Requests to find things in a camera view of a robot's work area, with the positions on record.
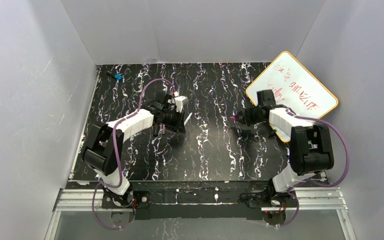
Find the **white pen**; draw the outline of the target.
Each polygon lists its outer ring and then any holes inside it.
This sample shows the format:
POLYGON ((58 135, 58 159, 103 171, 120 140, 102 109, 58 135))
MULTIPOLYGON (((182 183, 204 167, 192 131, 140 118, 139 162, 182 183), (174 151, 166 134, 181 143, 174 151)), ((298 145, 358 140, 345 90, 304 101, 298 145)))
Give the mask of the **white pen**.
POLYGON ((184 120, 183 124, 186 126, 188 121, 190 120, 191 116, 192 116, 192 112, 188 114, 188 116, 186 117, 186 119, 184 120))

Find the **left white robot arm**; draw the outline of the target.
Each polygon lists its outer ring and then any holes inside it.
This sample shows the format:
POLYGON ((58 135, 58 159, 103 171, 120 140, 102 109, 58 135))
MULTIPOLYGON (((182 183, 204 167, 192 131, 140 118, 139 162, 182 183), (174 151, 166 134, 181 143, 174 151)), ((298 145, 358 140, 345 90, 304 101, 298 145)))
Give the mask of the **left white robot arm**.
POLYGON ((123 144, 147 129, 153 129, 155 136, 159 134, 160 127, 184 134, 187 103, 186 96, 159 92, 154 100, 131 114, 93 125, 84 141, 81 160, 98 174, 104 187, 117 196, 124 196, 131 187, 121 170, 123 144))

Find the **black orange-tipped marker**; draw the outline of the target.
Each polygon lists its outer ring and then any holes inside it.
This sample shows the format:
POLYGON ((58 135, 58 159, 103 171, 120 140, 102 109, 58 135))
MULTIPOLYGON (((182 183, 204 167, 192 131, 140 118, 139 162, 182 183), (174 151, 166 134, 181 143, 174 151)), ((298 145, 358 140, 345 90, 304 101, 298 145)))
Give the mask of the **black orange-tipped marker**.
POLYGON ((153 130, 152 130, 152 135, 153 137, 158 137, 159 136, 159 131, 160 131, 160 126, 157 124, 157 125, 154 125, 153 126, 153 130))

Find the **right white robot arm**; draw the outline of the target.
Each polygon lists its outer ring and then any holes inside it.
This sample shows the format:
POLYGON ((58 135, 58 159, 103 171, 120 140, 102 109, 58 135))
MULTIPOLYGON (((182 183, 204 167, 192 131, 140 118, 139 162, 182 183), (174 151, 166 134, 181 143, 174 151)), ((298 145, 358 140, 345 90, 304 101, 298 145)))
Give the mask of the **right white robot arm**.
POLYGON ((247 126, 268 123, 290 139, 287 166, 268 181, 261 195, 266 203, 283 204, 293 187, 334 166, 329 127, 299 119, 290 108, 276 102, 271 89, 258 91, 257 105, 239 111, 231 119, 247 126))

